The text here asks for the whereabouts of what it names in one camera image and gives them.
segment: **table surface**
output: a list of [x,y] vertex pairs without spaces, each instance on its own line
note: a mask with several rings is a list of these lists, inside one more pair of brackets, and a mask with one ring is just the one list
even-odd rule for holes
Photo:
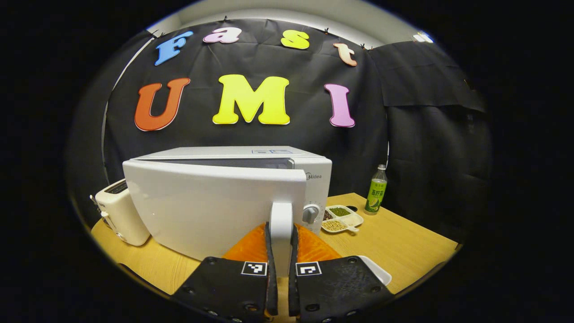
[[[380,208],[372,216],[364,213],[366,200],[350,193],[327,198],[327,206],[357,207],[364,218],[359,232],[345,230],[319,236],[342,257],[367,256],[393,277],[387,288],[398,293],[421,278],[437,264],[448,260],[457,243]],[[157,243],[153,237],[136,247],[118,239],[100,219],[91,230],[105,253],[117,263],[128,266],[158,289],[173,294],[198,267],[200,261],[184,256]],[[288,315],[288,278],[278,278],[279,315],[274,322],[295,322]]]

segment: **plastic bottle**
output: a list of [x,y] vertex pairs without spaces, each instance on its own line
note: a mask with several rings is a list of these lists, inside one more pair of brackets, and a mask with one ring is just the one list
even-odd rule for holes
[[387,175],[385,175],[386,165],[379,165],[377,172],[373,175],[371,179],[371,187],[369,188],[369,194],[367,195],[367,203],[364,206],[366,214],[375,215],[379,212],[381,207],[381,202],[385,196],[385,190],[387,188]]

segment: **microwave door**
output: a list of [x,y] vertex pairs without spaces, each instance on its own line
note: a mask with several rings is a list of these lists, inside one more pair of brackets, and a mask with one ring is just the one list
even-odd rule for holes
[[291,203],[293,222],[302,221],[303,170],[143,160],[125,161],[123,169],[154,239],[197,260],[223,256],[269,221],[274,202]]

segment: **black curtain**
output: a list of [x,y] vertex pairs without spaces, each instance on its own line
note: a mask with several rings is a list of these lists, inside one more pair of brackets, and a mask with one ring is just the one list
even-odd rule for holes
[[148,31],[135,35],[111,55],[110,60],[87,86],[78,103],[65,152],[69,198],[76,212],[92,227],[99,214],[90,201],[108,185],[102,160],[102,122],[112,88],[135,53],[154,36]]
[[487,210],[492,146],[484,104],[434,44],[389,44],[371,55],[389,123],[382,206],[462,243]]

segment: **microwave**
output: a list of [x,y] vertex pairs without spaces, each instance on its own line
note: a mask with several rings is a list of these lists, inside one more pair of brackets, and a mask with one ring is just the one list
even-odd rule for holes
[[292,223],[318,235],[331,165],[289,146],[182,147],[124,161],[123,170],[154,239],[203,260],[269,221],[274,203],[291,205],[289,236]]

